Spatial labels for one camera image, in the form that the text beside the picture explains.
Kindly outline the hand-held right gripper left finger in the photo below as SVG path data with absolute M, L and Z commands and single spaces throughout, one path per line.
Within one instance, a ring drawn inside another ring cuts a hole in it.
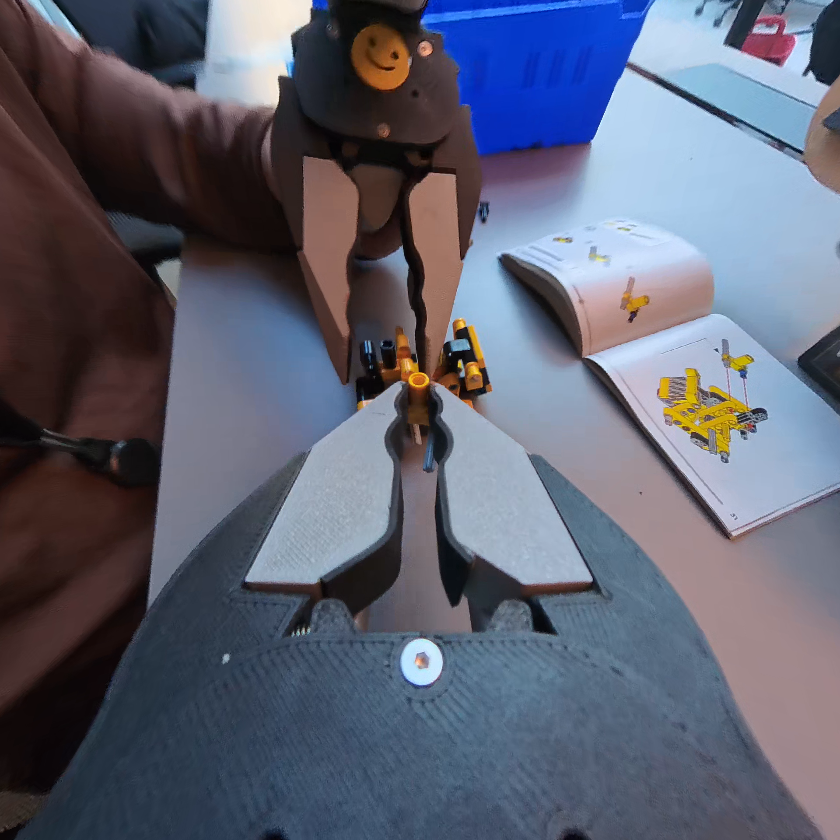
M 245 576 L 258 592 L 341 601 L 356 615 L 401 568 L 404 385 L 311 447 Z

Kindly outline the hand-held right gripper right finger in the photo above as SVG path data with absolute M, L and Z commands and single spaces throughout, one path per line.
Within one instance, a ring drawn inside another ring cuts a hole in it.
M 441 385 L 430 395 L 437 555 L 450 605 L 583 592 L 594 580 L 527 450 Z

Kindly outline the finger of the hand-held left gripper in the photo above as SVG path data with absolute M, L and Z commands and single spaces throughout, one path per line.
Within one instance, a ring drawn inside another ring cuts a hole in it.
M 455 176 L 431 172 L 414 184 L 404 202 L 402 227 L 416 355 L 422 371 L 433 371 L 463 269 Z
M 350 378 L 349 266 L 359 227 L 357 185 L 338 162 L 302 160 L 302 245 L 304 280 L 331 363 L 343 385 Z

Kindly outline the yellow black lego vehicle model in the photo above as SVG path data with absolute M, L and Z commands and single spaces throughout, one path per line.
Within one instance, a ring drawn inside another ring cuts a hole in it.
M 472 399 L 491 391 L 487 363 L 476 330 L 465 320 L 453 322 L 454 338 L 444 344 L 431 375 L 431 382 L 445 387 L 457 398 L 472 404 Z M 420 372 L 417 355 L 403 328 L 395 328 L 393 339 L 379 344 L 363 341 L 360 345 L 361 375 L 355 382 L 357 408 L 361 410 L 387 387 L 406 383 L 408 376 Z

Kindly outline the small yellow lego axle assembly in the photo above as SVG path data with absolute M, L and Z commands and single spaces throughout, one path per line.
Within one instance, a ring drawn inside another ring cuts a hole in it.
M 406 424 L 409 437 L 415 446 L 425 441 L 423 471 L 432 474 L 436 470 L 435 417 L 437 406 L 434 401 L 434 387 L 429 377 L 422 372 L 409 374 L 406 381 Z

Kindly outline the person's left forearm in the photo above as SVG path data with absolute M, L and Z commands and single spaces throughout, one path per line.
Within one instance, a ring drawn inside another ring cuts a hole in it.
M 64 142 L 104 205 L 237 247 L 291 249 L 264 167 L 268 110 L 169 87 L 80 43 L 65 57 L 76 86 Z

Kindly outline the open lego instruction booklet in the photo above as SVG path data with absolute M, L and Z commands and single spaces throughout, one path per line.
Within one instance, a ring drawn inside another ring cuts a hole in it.
M 499 253 L 731 538 L 838 492 L 838 414 L 729 318 L 710 263 L 612 219 Z

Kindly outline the blue plastic bin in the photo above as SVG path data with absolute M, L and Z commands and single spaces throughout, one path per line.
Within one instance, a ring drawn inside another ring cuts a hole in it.
M 479 154 L 593 140 L 651 1 L 431 1 Z

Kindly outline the black office chair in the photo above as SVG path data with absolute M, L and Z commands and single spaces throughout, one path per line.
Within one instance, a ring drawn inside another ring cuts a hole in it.
M 184 237 L 179 228 L 124 213 L 106 212 L 106 216 L 131 256 L 153 280 L 161 281 L 158 265 L 180 259 Z

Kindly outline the black chair backrest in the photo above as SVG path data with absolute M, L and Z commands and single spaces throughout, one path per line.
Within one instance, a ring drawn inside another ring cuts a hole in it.
M 79 35 L 173 88 L 203 66 L 208 1 L 58 1 Z

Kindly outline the person's brown shirt torso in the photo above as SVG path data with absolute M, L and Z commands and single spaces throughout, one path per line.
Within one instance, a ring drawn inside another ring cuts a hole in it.
M 174 309 L 64 142 L 67 37 L 2 2 L 2 401 L 72 438 L 162 441 Z M 144 613 L 157 489 L 2 448 L 2 795 L 40 797 Z

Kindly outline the black flat device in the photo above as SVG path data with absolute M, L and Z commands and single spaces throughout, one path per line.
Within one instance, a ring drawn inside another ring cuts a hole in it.
M 839 331 L 828 333 L 797 360 L 799 367 L 833 399 L 839 401 Z

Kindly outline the red bag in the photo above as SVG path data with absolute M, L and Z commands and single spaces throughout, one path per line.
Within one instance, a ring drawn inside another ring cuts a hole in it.
M 796 36 L 786 31 L 786 20 L 781 15 L 759 17 L 747 34 L 741 52 L 783 67 L 796 44 Z

